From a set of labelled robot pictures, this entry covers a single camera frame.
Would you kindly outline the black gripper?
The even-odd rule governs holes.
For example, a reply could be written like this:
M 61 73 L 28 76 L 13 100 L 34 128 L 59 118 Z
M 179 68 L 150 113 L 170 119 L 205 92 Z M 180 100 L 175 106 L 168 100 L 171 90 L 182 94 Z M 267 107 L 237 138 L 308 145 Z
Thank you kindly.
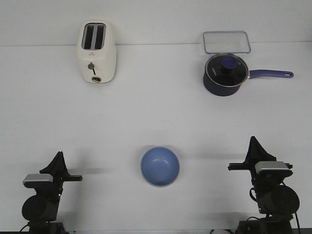
M 276 157 L 267 153 L 267 151 L 262 147 L 259 141 L 255 136 L 251 136 L 248 151 L 244 160 L 244 163 L 230 163 L 228 170 L 248 170 L 251 173 L 252 185 L 255 190 L 270 190 L 278 185 L 280 185 L 285 178 L 283 176 L 273 176 L 273 175 L 258 175 L 255 171 L 255 165 L 253 160 L 256 163 L 260 161 L 276 161 Z
M 60 158 L 60 171 L 56 173 L 57 163 Z M 53 177 L 52 189 L 50 197 L 60 197 L 63 192 L 64 182 L 75 182 L 82 181 L 82 175 L 70 175 L 66 167 L 64 154 L 62 151 L 58 151 L 53 160 L 48 164 L 47 167 L 39 171 L 40 174 L 50 174 Z

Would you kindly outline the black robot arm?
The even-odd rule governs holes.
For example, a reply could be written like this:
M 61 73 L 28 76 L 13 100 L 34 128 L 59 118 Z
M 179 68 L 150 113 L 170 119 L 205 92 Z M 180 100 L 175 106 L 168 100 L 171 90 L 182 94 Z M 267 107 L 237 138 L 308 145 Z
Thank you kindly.
M 230 163 L 230 171 L 249 171 L 252 188 L 249 196 L 257 203 L 262 218 L 249 217 L 239 222 L 237 234 L 291 234 L 290 221 L 300 206 L 297 193 L 285 185 L 293 166 L 266 152 L 256 137 L 250 138 L 245 160 Z
M 57 222 L 64 182 L 82 181 L 81 175 L 69 174 L 64 155 L 59 151 L 47 167 L 38 174 L 28 174 L 22 184 L 34 189 L 22 206 L 22 216 L 28 221 L 30 234 L 66 234 L 64 224 Z

